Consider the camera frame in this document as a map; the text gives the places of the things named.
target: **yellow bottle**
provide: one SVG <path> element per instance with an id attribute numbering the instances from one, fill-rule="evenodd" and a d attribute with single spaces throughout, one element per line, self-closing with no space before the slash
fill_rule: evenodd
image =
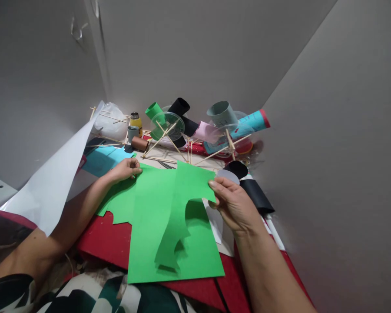
<path id="1" fill-rule="evenodd" d="M 140 119 L 139 114 L 137 112 L 133 112 L 130 115 L 129 126 L 137 126 L 137 127 L 139 127 L 139 137 L 142 138 L 142 135 L 143 135 L 142 120 Z"/>

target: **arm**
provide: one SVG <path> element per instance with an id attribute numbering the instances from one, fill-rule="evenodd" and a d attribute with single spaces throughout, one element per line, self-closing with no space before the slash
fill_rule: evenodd
<path id="1" fill-rule="evenodd" d="M 39 290 L 48 272 L 75 243 L 109 189 L 121 180 L 142 172 L 136 159 L 124 159 L 106 175 L 68 202 L 49 237 L 36 228 L 0 264 L 0 278 L 16 273 L 33 277 Z"/>
<path id="2" fill-rule="evenodd" d="M 315 313 L 243 188 L 222 177 L 209 185 L 235 235 L 254 312 Z"/>

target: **light blue paper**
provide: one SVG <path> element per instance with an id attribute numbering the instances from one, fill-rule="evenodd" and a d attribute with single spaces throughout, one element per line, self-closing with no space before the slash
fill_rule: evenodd
<path id="1" fill-rule="evenodd" d="M 101 177 L 120 161 L 131 158 L 132 156 L 133 153 L 126 153 L 123 148 L 97 148 L 87 156 L 87 162 L 84 164 L 83 170 L 97 177 Z"/>

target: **gray wall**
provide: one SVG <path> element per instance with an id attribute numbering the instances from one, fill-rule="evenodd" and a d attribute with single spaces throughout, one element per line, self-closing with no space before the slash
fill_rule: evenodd
<path id="1" fill-rule="evenodd" d="M 335 2 L 100 1 L 109 100 L 144 115 L 183 97 L 197 122 L 221 100 L 259 110 Z"/>
<path id="2" fill-rule="evenodd" d="M 317 310 L 391 312 L 391 0 L 339 0 L 264 108 L 253 175 Z"/>
<path id="3" fill-rule="evenodd" d="M 19 189 L 105 100 L 83 0 L 0 0 L 0 180 Z"/>

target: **hand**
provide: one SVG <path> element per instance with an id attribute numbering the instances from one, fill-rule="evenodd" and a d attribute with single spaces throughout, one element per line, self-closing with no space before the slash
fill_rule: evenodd
<path id="1" fill-rule="evenodd" d="M 264 227 L 255 205 L 242 187 L 223 177 L 210 180 L 209 186 L 217 202 L 209 201 L 210 206 L 219 210 L 223 220 L 235 233 L 251 233 L 258 227 Z"/>
<path id="2" fill-rule="evenodd" d="M 110 182 L 116 184 L 127 178 L 134 179 L 136 174 L 142 173 L 137 159 L 123 159 L 119 164 L 107 172 L 106 176 Z"/>

